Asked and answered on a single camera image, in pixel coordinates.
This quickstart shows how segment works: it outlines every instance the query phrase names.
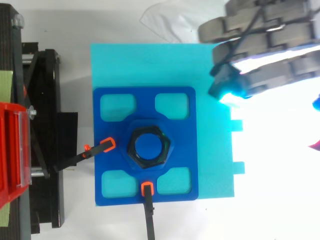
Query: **metal rod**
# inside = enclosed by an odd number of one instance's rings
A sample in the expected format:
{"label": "metal rod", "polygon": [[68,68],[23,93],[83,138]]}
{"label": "metal rod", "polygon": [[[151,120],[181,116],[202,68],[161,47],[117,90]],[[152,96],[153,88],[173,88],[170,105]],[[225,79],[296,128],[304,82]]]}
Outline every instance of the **metal rod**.
{"label": "metal rod", "polygon": [[44,177],[44,171],[42,171],[41,167],[32,167],[31,168],[31,177],[32,178],[39,178],[39,177]]}

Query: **screw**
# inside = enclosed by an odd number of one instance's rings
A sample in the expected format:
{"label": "screw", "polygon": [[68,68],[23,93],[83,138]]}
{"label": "screw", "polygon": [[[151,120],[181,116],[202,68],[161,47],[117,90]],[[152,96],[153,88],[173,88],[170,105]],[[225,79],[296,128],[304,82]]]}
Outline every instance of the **screw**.
{"label": "screw", "polygon": [[61,56],[59,54],[55,56],[55,60],[57,64],[61,64]]}
{"label": "screw", "polygon": [[34,109],[34,106],[29,107],[28,115],[31,120],[35,119],[35,116],[37,115],[37,110]]}
{"label": "screw", "polygon": [[23,29],[25,27],[25,19],[21,14],[14,15],[12,19],[12,26],[15,29]]}

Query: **black metal frame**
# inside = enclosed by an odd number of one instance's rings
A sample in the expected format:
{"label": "black metal frame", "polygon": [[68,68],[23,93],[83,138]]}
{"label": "black metal frame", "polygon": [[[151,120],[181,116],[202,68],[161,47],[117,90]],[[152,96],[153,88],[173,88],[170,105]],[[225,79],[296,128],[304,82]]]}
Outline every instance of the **black metal frame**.
{"label": "black metal frame", "polygon": [[[29,43],[23,48],[30,49]],[[78,113],[62,113],[58,54],[52,49],[30,52],[31,64],[23,65],[28,104],[37,111],[31,121],[31,165],[41,167],[44,177],[32,179],[30,190],[31,233],[40,223],[60,228],[65,221],[63,172],[54,166],[77,154]]]}
{"label": "black metal frame", "polygon": [[[61,112],[58,54],[38,51],[37,43],[22,44],[21,29],[13,27],[17,14],[0,4],[0,71],[13,72],[11,102],[37,110],[30,124],[31,164],[40,166],[44,177],[32,178],[29,189],[11,202],[9,227],[0,228],[0,239],[30,240],[40,223],[53,228],[64,223],[63,172],[53,166],[77,154],[78,113]],[[23,53],[33,54],[31,64],[23,65]]]}

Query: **orange clip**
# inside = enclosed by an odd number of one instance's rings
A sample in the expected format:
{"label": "orange clip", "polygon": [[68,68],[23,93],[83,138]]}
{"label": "orange clip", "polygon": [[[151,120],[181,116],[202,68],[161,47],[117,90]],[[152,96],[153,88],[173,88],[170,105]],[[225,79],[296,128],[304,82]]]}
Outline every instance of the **orange clip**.
{"label": "orange clip", "polygon": [[111,141],[112,146],[109,147],[109,148],[107,148],[106,150],[104,150],[104,151],[103,151],[104,153],[107,153],[107,152],[111,151],[112,149],[115,149],[115,148],[116,148],[116,141],[115,141],[112,137],[108,137],[108,138],[106,138],[105,140],[102,140],[102,141],[100,142],[100,144],[103,144],[103,143],[105,143],[105,142],[107,142],[107,141]]}
{"label": "orange clip", "polygon": [[150,188],[151,188],[151,195],[153,196],[154,193],[155,193],[155,190],[154,190],[154,184],[153,184],[151,181],[145,181],[144,183],[141,184],[141,193],[142,193],[142,196],[143,196],[143,197],[145,196],[145,186],[150,186]]}
{"label": "orange clip", "polygon": [[89,144],[85,144],[85,145],[84,145],[84,150],[85,150],[86,152],[89,151],[90,149],[91,149],[91,147],[89,146]]}

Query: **black cable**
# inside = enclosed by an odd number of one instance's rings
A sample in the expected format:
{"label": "black cable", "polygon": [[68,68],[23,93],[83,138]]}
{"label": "black cable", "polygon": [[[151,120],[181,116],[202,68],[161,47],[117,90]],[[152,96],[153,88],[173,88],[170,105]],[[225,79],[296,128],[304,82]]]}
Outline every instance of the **black cable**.
{"label": "black cable", "polygon": [[228,63],[230,61],[230,59],[233,57],[233,55],[235,54],[235,52],[237,51],[237,49],[239,48],[239,46],[241,45],[241,43],[245,40],[245,38],[249,35],[250,30],[253,28],[253,26],[255,25],[255,23],[257,22],[257,20],[259,19],[260,15],[263,13],[264,8],[266,6],[266,2],[267,1],[263,1],[261,3],[261,7],[259,8],[258,11],[256,11],[253,19],[251,20],[251,22],[249,23],[248,27],[245,29],[245,31],[243,32],[243,34],[240,36],[239,40],[236,42],[236,44],[230,49],[229,53],[217,64],[215,64],[210,72],[210,74],[212,76],[215,76],[218,74],[218,72],[220,71],[221,67]]}

